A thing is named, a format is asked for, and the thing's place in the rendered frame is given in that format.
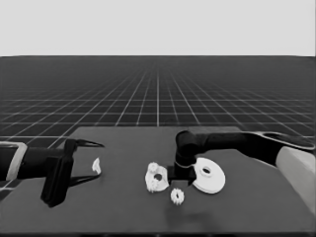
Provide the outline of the round white carrier with pins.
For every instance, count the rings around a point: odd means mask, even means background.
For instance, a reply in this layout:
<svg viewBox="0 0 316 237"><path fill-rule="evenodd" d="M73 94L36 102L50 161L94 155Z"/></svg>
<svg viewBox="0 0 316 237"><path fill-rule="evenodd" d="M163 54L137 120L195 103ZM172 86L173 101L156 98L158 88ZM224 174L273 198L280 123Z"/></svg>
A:
<svg viewBox="0 0 316 237"><path fill-rule="evenodd" d="M147 188L147 183L152 179L156 179L159 181L159 187L158 187L156 192L163 192L169 187L168 178L167 178L167 169L163 166L159 165L159 169L157 170L157 172L155 174L150 173L147 170L147 172L145 174L146 188Z"/></svg>

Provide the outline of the small white T-shaped piece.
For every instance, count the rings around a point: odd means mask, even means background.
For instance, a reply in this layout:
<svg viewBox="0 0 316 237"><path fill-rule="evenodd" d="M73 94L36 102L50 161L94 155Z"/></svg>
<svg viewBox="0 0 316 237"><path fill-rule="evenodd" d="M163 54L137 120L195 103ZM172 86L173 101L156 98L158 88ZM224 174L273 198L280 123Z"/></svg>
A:
<svg viewBox="0 0 316 237"><path fill-rule="evenodd" d="M96 158L92 165L92 170L96 172L98 175L102 173L102 169L100 167L100 158Z"/></svg>

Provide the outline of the large thick white disc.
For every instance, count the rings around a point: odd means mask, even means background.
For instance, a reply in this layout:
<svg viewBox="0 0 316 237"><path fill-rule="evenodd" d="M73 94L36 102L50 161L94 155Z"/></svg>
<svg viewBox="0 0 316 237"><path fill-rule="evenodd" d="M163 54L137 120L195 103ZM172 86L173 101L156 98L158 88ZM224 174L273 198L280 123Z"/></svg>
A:
<svg viewBox="0 0 316 237"><path fill-rule="evenodd" d="M206 194L217 194L225 186L226 178L221 167L214 161L198 157L194 164L196 179L193 185Z"/></svg>

